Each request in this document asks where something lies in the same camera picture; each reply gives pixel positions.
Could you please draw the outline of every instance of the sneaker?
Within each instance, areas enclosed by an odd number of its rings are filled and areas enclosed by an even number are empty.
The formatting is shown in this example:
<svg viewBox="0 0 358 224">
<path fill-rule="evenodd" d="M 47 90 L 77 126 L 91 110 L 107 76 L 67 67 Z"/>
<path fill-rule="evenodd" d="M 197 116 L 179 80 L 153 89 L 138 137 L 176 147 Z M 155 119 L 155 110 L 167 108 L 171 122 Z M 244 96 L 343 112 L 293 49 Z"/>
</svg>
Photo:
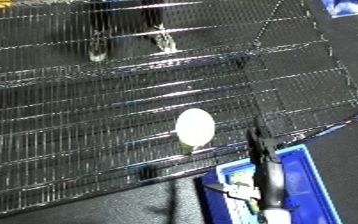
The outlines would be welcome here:
<svg viewBox="0 0 358 224">
<path fill-rule="evenodd" d="M 176 52 L 176 43 L 169 33 L 165 32 L 163 25 L 154 26 L 151 28 L 150 32 L 158 32 L 147 35 L 147 37 L 158 47 L 161 51 L 165 53 Z"/>
<path fill-rule="evenodd" d="M 101 62 L 107 58 L 107 40 L 104 31 L 93 31 L 93 37 L 89 44 L 89 59 L 93 62 Z"/>
</svg>

